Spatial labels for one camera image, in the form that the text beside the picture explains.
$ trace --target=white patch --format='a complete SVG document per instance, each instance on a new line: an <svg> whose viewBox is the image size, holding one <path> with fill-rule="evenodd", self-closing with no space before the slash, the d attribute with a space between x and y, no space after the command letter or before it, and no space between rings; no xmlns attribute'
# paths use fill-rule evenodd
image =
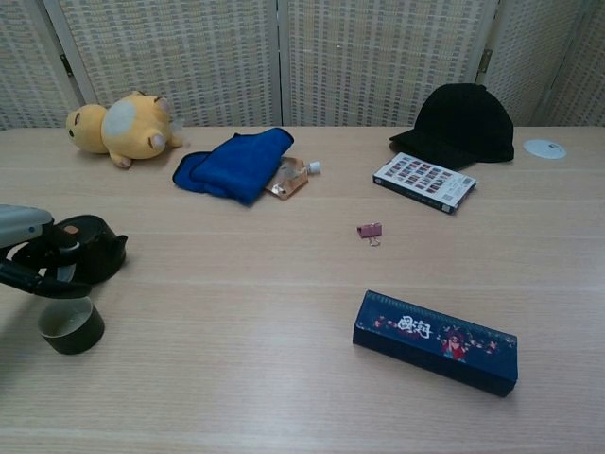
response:
<svg viewBox="0 0 605 454"><path fill-rule="evenodd" d="M113 104L103 120L103 134L110 137L123 135L129 131L136 116L134 104L122 99Z"/></svg>

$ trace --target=table surface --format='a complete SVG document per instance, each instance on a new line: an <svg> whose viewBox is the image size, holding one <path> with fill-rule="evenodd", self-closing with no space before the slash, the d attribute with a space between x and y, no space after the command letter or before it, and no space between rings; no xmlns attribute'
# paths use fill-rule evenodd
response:
<svg viewBox="0 0 605 454"><path fill-rule="evenodd" d="M2 453L605 452L605 129L518 128L516 157L464 173L455 216L372 183L396 128L287 128L322 174L252 208L180 190L181 157L77 151L63 130L0 132L3 203L95 214L129 236L92 298L107 328L67 357L46 301L2 286ZM548 138L567 157L522 144ZM383 223L370 247L355 227ZM352 345L366 289L516 334L506 398Z"/></svg>

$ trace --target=blue cloth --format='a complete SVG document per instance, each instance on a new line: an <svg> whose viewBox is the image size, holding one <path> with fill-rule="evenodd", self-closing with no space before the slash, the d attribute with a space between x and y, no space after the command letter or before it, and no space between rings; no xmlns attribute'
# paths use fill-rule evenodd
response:
<svg viewBox="0 0 605 454"><path fill-rule="evenodd" d="M178 187L252 205L277 171L294 138L281 128L236 134L214 151L182 158L172 176Z"/></svg>

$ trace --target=yellow plush toy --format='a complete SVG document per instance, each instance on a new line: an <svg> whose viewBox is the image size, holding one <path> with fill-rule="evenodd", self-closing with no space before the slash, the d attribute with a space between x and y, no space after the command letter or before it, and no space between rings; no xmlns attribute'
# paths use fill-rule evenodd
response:
<svg viewBox="0 0 605 454"><path fill-rule="evenodd" d="M170 127L170 106L161 96L132 92L109 110L87 104L67 115L65 127L78 147L91 153L109 153L118 167L129 168L133 159L157 156L166 144L180 147L182 140Z"/></svg>

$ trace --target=black cap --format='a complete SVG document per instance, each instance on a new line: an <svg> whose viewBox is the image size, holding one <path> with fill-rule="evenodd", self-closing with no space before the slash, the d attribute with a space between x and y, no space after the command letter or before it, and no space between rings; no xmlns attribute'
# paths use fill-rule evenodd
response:
<svg viewBox="0 0 605 454"><path fill-rule="evenodd" d="M411 131L391 137L401 151L431 164L459 169L514 157L513 126L483 85L442 85L426 100Z"/></svg>

